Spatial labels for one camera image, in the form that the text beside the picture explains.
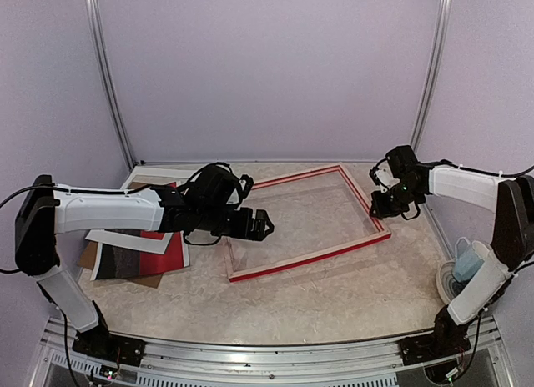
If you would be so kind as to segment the red wooden picture frame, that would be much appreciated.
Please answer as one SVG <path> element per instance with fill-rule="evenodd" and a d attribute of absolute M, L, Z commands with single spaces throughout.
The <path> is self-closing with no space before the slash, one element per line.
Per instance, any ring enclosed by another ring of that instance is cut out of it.
<path fill-rule="evenodd" d="M 262 243 L 226 239 L 231 283 L 275 274 L 378 244 L 391 236 L 370 216 L 370 200 L 341 163 L 258 182 L 249 196 L 269 213 L 274 232 Z"/>

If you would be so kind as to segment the white mat board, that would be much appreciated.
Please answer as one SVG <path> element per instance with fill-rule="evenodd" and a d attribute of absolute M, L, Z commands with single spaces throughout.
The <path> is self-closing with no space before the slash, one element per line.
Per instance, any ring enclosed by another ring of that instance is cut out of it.
<path fill-rule="evenodd" d="M 133 182 L 140 182 L 142 178 L 149 178 L 148 183 L 154 183 L 153 178 L 163 178 L 165 181 L 181 183 L 189 179 L 193 172 L 193 170 L 136 166 L 123 183 L 123 188 L 128 187 Z M 89 231 L 86 240 L 124 249 L 163 255 L 172 237 L 172 233 L 156 234 L 154 239 L 145 235 L 136 236 L 97 229 Z"/>

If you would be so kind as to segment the red and dark photo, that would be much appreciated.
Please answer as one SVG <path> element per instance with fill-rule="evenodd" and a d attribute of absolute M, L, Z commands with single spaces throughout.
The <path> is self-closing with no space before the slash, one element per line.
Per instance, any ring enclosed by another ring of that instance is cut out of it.
<path fill-rule="evenodd" d="M 160 276 L 190 265 L 189 249 L 180 232 L 97 229 L 86 240 L 95 253 L 92 280 Z"/>

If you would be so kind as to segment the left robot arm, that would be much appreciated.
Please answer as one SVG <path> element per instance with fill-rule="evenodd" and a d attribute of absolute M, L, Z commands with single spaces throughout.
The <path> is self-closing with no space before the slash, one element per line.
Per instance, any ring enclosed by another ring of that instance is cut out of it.
<path fill-rule="evenodd" d="M 14 224 L 16 268 L 36 280 L 88 348 L 98 357 L 109 357 L 117 349 L 117 340 L 98 306 L 63 267 L 58 238 L 86 237 L 96 230 L 182 235 L 205 231 L 216 239 L 260 242 L 275 226 L 265 210 L 243 206 L 252 184 L 248 177 L 218 177 L 204 186 L 187 182 L 99 189 L 54 183 L 51 176 L 40 175 L 13 193 L 24 197 Z"/>

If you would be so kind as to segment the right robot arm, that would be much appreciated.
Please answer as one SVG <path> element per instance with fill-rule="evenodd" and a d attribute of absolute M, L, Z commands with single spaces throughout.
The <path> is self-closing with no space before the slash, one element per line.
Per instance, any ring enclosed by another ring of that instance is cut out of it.
<path fill-rule="evenodd" d="M 490 243 L 462 239 L 455 261 L 441 266 L 436 282 L 445 305 L 432 332 L 400 342 L 407 363 L 468 350 L 470 324 L 503 295 L 533 255 L 533 177 L 488 173 L 447 160 L 422 163 L 408 146 L 393 149 L 384 161 L 386 168 L 376 164 L 369 172 L 378 186 L 371 195 L 375 219 L 405 217 L 428 196 L 473 204 L 495 216 Z"/>

